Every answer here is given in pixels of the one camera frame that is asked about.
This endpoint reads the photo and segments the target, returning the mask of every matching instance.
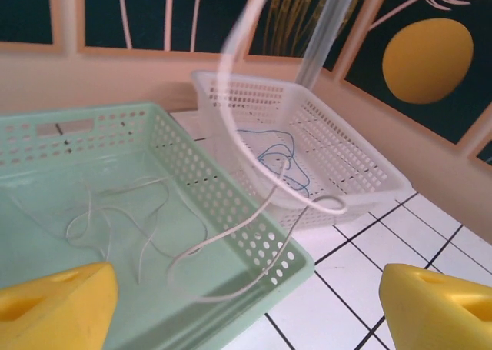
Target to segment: plastic basket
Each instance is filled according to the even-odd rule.
[[[66,224],[57,217],[60,210],[64,217],[74,207],[77,213],[81,208],[87,211],[84,182],[105,189],[125,186],[141,176],[170,176],[177,190],[172,190],[165,206],[163,227],[155,241],[175,254],[203,237],[191,228],[196,215],[213,235],[242,222],[257,208],[157,105],[6,116],[0,118],[0,139],[0,287],[100,260],[94,249],[74,248],[47,233],[32,215],[12,204],[8,192],[21,195],[30,212],[47,211],[53,222],[50,228],[64,228]],[[162,198],[159,188],[149,188],[127,202],[138,214],[143,204]],[[195,213],[183,205],[182,198]],[[153,248],[144,256],[143,279],[138,284],[131,247],[145,240],[126,218],[113,222],[109,261],[120,290],[107,349],[221,348],[314,272],[311,257],[289,242],[278,265],[251,290],[228,302],[204,305],[166,286],[171,259]],[[98,219],[92,224],[97,231]],[[261,272],[285,236],[262,214],[241,232],[188,257],[178,266],[176,279],[195,295],[228,294]]]
[[[192,78],[198,91],[204,136],[209,138],[207,150],[251,195],[264,198],[273,185],[254,165],[239,156],[240,150],[232,142],[218,112],[216,73],[194,72]],[[309,179],[307,190],[298,192],[309,199],[336,195],[346,203],[347,212],[343,215],[309,210],[299,228],[349,222],[411,188],[410,182],[384,156],[300,85],[231,75],[228,102],[241,140],[255,156],[275,144],[292,146],[289,142],[293,141],[299,167],[290,178],[306,174]],[[270,157],[268,161],[270,169],[279,169],[283,159]],[[284,181],[291,185],[289,179]],[[284,227],[290,227],[304,207],[279,191],[267,210]]]

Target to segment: blue cable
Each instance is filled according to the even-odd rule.
[[[275,129],[268,129],[268,130],[265,130],[265,131],[252,131],[252,130],[247,130],[247,129],[239,129],[238,132],[255,133],[255,134],[281,133],[283,135],[287,135],[291,139],[291,142],[292,142],[292,150],[288,146],[286,146],[286,144],[277,143],[277,144],[274,144],[274,145],[268,147],[265,151],[263,151],[257,157],[257,160],[262,165],[264,165],[270,172],[272,172],[272,173],[274,173],[276,175],[280,175],[280,172],[274,171],[273,169],[270,168],[270,166],[268,164],[265,164],[264,158],[266,156],[269,156],[269,155],[281,155],[281,156],[284,156],[288,160],[288,166],[287,166],[286,170],[290,170],[291,169],[291,162],[293,162],[298,167],[299,171],[303,174],[303,176],[306,178],[307,183],[305,185],[303,185],[300,182],[296,181],[295,179],[293,179],[293,178],[291,178],[291,177],[289,177],[287,175],[284,175],[284,178],[286,180],[288,180],[289,182],[292,182],[292,183],[297,184],[297,185],[300,186],[299,188],[294,188],[294,187],[291,186],[291,188],[293,190],[295,190],[295,191],[304,190],[304,191],[306,191],[306,194],[309,197],[308,186],[310,185],[311,180],[309,179],[309,176],[306,174],[306,172],[299,166],[299,164],[295,160],[295,157],[294,157],[294,153],[295,153],[294,137],[289,132],[278,131],[278,130],[275,130]],[[270,152],[270,150],[272,150],[272,148],[275,148],[277,146],[281,146],[281,147],[284,147],[285,149],[287,149],[288,155],[286,155],[286,154],[284,154],[283,152],[280,152],[280,151],[278,151],[278,152]]]

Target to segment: floor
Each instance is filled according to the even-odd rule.
[[[195,112],[175,118],[205,141]],[[415,191],[352,223],[294,237],[316,261],[315,274],[224,350],[394,349],[378,297],[387,263],[492,286],[492,245]]]

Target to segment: white basket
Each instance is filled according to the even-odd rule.
[[[207,138],[205,148],[251,195],[263,200],[273,185],[238,156],[239,149],[218,112],[216,77],[215,72],[192,74],[198,91],[200,122]],[[298,167],[292,166],[286,174],[291,187],[299,188],[298,192],[309,199],[335,195],[347,204],[343,215],[311,209],[298,228],[349,222],[411,188],[410,182],[384,156],[305,87],[231,75],[230,88],[229,107],[243,143],[253,154],[259,156],[272,145],[293,151],[295,148]],[[271,155],[263,158],[271,170],[278,170],[284,160]],[[336,202],[324,205],[339,207]],[[279,189],[267,210],[281,225],[290,228],[304,207]]]

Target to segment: yellow circle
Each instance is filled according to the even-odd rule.
[[[401,29],[387,45],[383,75],[397,98],[430,104],[449,95],[463,81],[474,42],[467,28],[446,18],[415,22]]]

